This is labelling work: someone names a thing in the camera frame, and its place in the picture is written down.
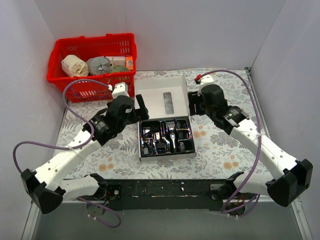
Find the white hair clipper box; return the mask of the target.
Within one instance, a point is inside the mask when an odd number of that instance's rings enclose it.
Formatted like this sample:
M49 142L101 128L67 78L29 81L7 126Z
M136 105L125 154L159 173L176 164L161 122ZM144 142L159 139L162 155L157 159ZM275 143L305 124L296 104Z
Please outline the white hair clipper box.
M196 156L188 109L187 81L183 76L140 79L135 82L149 119L138 123L138 149L141 162L186 159ZM166 121L175 122L177 152L171 151ZM166 152L158 154L156 143L166 143Z

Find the black silver hair clipper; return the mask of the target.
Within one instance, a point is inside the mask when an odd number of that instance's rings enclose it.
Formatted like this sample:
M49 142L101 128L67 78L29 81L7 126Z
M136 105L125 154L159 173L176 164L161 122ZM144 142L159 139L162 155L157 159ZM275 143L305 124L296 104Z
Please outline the black silver hair clipper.
M174 121L166 121L166 127L169 134L171 152L177 153L178 147L176 141L176 124Z

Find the red plastic shopping basket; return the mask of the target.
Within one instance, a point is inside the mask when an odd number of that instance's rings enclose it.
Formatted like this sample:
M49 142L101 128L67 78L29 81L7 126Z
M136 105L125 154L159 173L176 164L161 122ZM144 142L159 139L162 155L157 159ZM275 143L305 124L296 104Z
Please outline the red plastic shopping basket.
M69 77L62 70L61 61L67 55L75 55L83 61L100 56L132 56L133 70L119 73L106 73L96 76ZM60 92L75 80L66 92L65 96L73 103L111 100L112 92L107 87L97 83L88 82L87 79L95 80L113 87L121 82L128 86L128 94L132 98L135 95L134 76L136 74L137 46L133 33L107 33L96 37L73 37L61 38L56 41L48 61L46 79L55 85Z

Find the black comb guard large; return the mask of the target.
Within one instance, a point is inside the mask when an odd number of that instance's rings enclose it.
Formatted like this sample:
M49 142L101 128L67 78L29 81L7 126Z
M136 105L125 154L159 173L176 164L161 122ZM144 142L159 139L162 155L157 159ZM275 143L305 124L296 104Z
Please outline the black comb guard large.
M166 146L166 143L164 142L157 142L155 144L155 148L158 154L165 154L167 146Z

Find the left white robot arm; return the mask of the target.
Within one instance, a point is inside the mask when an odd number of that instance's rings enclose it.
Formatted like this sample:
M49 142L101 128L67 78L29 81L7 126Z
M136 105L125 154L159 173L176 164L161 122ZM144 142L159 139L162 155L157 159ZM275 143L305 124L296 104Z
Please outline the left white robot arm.
M43 214L51 213L64 200L82 196L95 200L106 197L108 184L97 173L76 179L65 177L127 125L149 118L143 96L138 94L135 98L118 96L82 127L65 150L35 170L26 169L21 173L26 192Z

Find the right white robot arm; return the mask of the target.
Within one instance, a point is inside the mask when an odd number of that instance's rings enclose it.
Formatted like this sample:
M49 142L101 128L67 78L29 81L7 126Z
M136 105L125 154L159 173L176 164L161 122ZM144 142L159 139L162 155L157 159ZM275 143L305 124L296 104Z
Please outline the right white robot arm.
M244 172L239 171L213 191L215 197L237 199L243 193L251 193L269 196L278 205L287 207L309 188L312 163L307 159L296 159L266 135L259 134L258 127L246 112L238 106L228 105L218 85L208 84L200 91L189 92L187 96L192 116L207 115L217 128L250 150L272 175L272 180L254 176L246 179Z

